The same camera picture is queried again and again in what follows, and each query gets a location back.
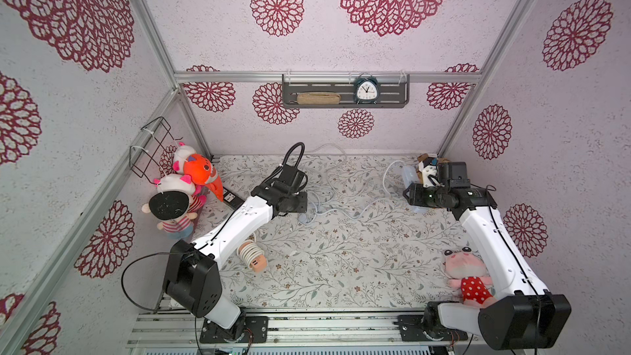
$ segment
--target black cable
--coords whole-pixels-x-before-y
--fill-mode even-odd
[[[469,339],[469,344],[467,344],[467,348],[464,349],[464,352],[462,353],[462,355],[465,355],[467,351],[469,351],[469,346],[471,345],[472,341],[473,341],[473,335],[471,335],[471,338]]]
[[[307,174],[305,173],[305,183],[302,184],[300,188],[298,188],[298,192],[302,191],[305,188],[305,186],[307,186],[308,183],[309,183],[309,176],[307,176]]]
[[[204,355],[201,352],[201,347],[199,346],[199,339],[197,338],[197,317],[195,317],[195,322],[193,322],[193,331],[195,332],[195,343],[198,345],[199,355]]]
[[[436,178],[435,175],[428,175],[427,178],[430,180],[430,183],[432,183],[433,186],[442,186],[442,184],[440,183],[438,178]]]
[[[149,255],[142,256],[142,257],[134,260],[129,265],[127,265],[127,267],[125,269],[123,269],[122,274],[121,274],[121,288],[122,288],[123,294],[125,295],[127,300],[129,300],[133,305],[135,305],[138,308],[142,308],[143,310],[146,310],[148,312],[159,312],[159,311],[162,311],[159,308],[147,308],[147,307],[141,306],[140,304],[138,304],[135,301],[131,300],[131,297],[127,294],[127,291],[125,290],[125,282],[123,281],[124,278],[125,278],[125,273],[127,272],[127,269],[129,269],[130,266],[135,264],[136,262],[138,262],[138,261],[140,261],[142,259],[149,258],[151,256],[156,256],[156,255],[189,255],[189,254],[192,255],[195,252],[197,252],[197,250],[189,251],[189,252],[156,252],[156,253],[152,253],[152,254],[149,254]],[[174,312],[174,311],[188,311],[188,310],[186,310],[185,308],[172,308],[169,311]]]
[[[263,181],[261,181],[261,184],[267,183],[267,181],[269,179],[271,179],[273,176],[277,175],[278,173],[280,173],[280,170],[283,169],[283,165],[278,166],[276,169],[274,169],[272,171],[272,174],[270,174],[269,176],[265,177],[265,179]]]
[[[489,197],[490,191],[495,191],[497,190],[497,188],[495,188],[493,185],[487,185],[485,188],[486,190],[486,196]],[[500,231],[500,227],[497,225],[497,223],[495,222],[495,217],[493,217],[493,209],[491,208],[491,205],[488,205],[488,212],[489,214],[491,214],[491,219],[493,220],[493,224],[495,225],[495,229],[497,231],[497,234],[500,235],[500,238],[502,239],[502,241],[504,242],[504,244],[506,245],[506,248],[509,249],[510,254],[513,256],[513,258],[515,258],[515,262],[517,262],[517,265],[519,266],[519,270],[521,270],[521,273],[524,275],[524,277],[528,277],[526,275],[526,271],[524,270],[524,268],[521,266],[521,264],[519,263],[519,259],[517,259],[517,256],[515,255],[515,253],[512,251],[512,249],[509,247],[509,243],[508,241],[506,241],[506,239],[504,238],[504,236],[502,236],[502,233]],[[530,288],[532,288],[532,292],[534,292],[534,296],[537,297],[537,302],[539,303],[539,309],[537,310],[537,323],[534,326],[534,355],[537,355],[537,335],[539,334],[539,321],[541,318],[541,298],[539,296],[539,294],[537,293],[537,290],[534,288],[534,286],[532,285],[532,282],[530,282],[530,279],[526,279],[526,282],[528,282],[528,285],[530,285]]]
[[[296,159],[296,163],[293,165],[294,167],[298,166],[298,163],[300,163],[300,160],[302,159],[302,154],[305,153],[305,144],[303,142],[297,142],[291,148],[288,149],[287,154],[285,154],[285,158],[283,159],[283,166],[287,164],[287,160],[289,159],[289,155],[291,155],[293,150],[295,150],[298,147],[301,147],[300,148],[300,155],[298,155],[298,159]]]
[[[225,220],[224,224],[219,228],[219,230],[217,231],[217,233],[215,233],[215,235],[213,236],[212,239],[210,239],[210,241],[214,240],[215,238],[217,238],[217,236],[219,236],[219,233],[222,231],[222,229],[224,228],[225,225],[227,225],[230,222],[230,218],[232,218],[232,216],[234,215],[234,213],[237,212],[237,210],[232,210],[232,212],[230,213],[230,215],[228,216],[228,219]]]
[[[245,349],[245,352],[243,353],[243,355],[247,355],[247,353],[250,352],[250,347],[252,347],[252,343],[254,343],[254,334],[252,333],[250,328],[245,328],[245,329],[250,334],[250,338],[247,341],[247,348]]]

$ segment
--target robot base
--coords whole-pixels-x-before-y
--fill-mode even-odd
[[[440,303],[457,303],[448,301],[430,301],[425,306],[423,316],[399,315],[398,325],[401,340],[408,341],[458,341],[467,340],[466,332],[444,327],[438,320]]]
[[[204,319],[199,342],[203,344],[248,343],[250,333],[246,329],[250,329],[254,334],[253,343],[265,343],[268,337],[268,321],[267,317],[247,317],[242,311],[232,328],[224,329],[215,322]]]

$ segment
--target alarm clock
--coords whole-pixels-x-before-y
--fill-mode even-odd
[[[372,103],[377,102],[379,97],[379,84],[377,79],[372,75],[370,77],[362,77],[360,75],[355,81],[355,93],[353,101],[355,103]]]

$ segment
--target floral tablecloth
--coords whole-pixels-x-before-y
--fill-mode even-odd
[[[224,186],[245,199],[282,158],[225,155],[217,169]],[[412,156],[350,156],[344,162],[337,155],[306,155],[299,167],[309,176],[309,201],[314,203],[316,193],[321,201],[333,196],[311,186],[327,186],[329,170],[339,196],[323,203],[321,212],[340,207],[354,216],[386,195],[382,176],[395,159],[414,163]],[[387,176],[386,184],[397,195],[376,201],[356,221],[335,211],[316,217],[309,225],[300,223],[298,214],[289,214],[262,226],[257,244],[265,251],[268,267],[255,274],[238,256],[232,256],[221,271],[224,293],[242,306],[296,308],[411,308],[423,307],[430,300],[452,299],[456,292],[446,285],[443,252],[470,246],[468,238],[446,210],[425,214],[410,210],[401,196],[402,165],[396,163]],[[212,195],[209,198],[194,237],[230,213],[225,204]],[[313,211],[310,204],[308,220]]]

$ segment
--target red polka dot dress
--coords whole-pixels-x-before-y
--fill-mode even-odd
[[[462,289],[462,297],[464,300],[473,300],[479,304],[484,303],[486,299],[492,297],[479,277],[463,278],[460,289]]]

